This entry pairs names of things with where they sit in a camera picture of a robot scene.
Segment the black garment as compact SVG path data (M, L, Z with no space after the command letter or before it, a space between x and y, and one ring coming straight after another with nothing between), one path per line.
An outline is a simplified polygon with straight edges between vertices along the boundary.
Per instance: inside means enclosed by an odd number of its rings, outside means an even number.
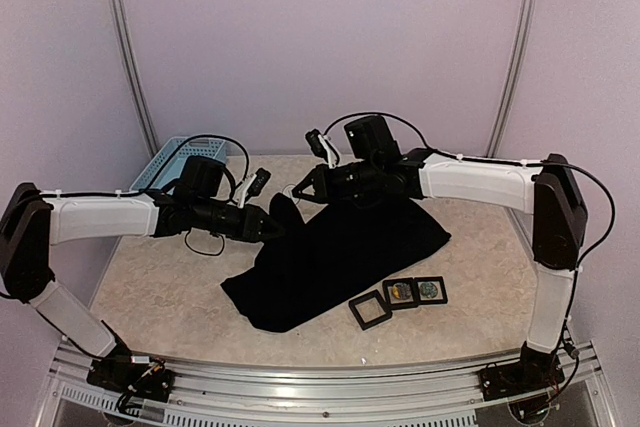
M427 259L451 238L408 198L386 198L370 208L338 202L304 220L278 193L269 213L284 236L265 242L253 266L221 288L254 328L272 333L288 332Z

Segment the green round brooch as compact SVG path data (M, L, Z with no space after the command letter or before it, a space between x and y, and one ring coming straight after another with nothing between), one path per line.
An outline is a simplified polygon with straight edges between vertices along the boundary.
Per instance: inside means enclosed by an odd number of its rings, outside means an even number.
M422 282L419 285L420 295L423 299L436 299L439 297L439 287L434 282Z

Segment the red round brooch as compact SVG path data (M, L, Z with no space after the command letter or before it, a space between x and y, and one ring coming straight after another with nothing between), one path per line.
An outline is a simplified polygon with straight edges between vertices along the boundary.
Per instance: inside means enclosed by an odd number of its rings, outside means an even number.
M282 193L293 201L299 201L299 198L294 195L294 188L294 184L288 184L282 189Z

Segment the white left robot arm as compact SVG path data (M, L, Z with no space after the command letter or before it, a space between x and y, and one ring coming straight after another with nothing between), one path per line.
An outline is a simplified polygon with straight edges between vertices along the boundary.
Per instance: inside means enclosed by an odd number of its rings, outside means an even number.
M196 194L43 191L19 184L1 216L5 295L31 307L90 358L121 392L140 381L137 365L117 353L118 340L56 276L51 261L66 245L124 237L165 238L199 230L227 240L261 243L283 235L263 208Z

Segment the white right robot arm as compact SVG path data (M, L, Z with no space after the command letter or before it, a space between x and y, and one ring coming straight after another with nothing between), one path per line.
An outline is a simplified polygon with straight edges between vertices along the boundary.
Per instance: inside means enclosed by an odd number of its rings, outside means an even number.
M552 353L561 337L588 219L572 165L563 155L513 161L415 148L383 164L319 164L292 194L316 204L385 196L458 199L529 216L537 287L526 345L536 352L515 363L511 380L518 389L531 391L549 376L551 365L544 354Z

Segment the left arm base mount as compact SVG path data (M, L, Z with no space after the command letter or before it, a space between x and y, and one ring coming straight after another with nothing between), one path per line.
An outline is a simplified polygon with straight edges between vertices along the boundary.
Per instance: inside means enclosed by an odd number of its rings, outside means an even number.
M120 414L132 414L140 409L135 399L167 403L175 374L163 359L138 355L114 335L115 346L106 354L96 356L90 365L86 382L94 387L118 393L114 409Z

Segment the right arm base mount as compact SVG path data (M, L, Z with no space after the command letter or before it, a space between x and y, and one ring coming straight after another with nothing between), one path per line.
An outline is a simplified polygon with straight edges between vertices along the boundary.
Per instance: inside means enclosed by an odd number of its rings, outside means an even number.
M572 373L565 377L558 351L563 350L575 362ZM516 361L489 363L478 372L482 397L485 402L529 394L540 389L557 387L552 400L563 393L576 375L580 364L580 351L570 341L551 353L542 353L526 343Z

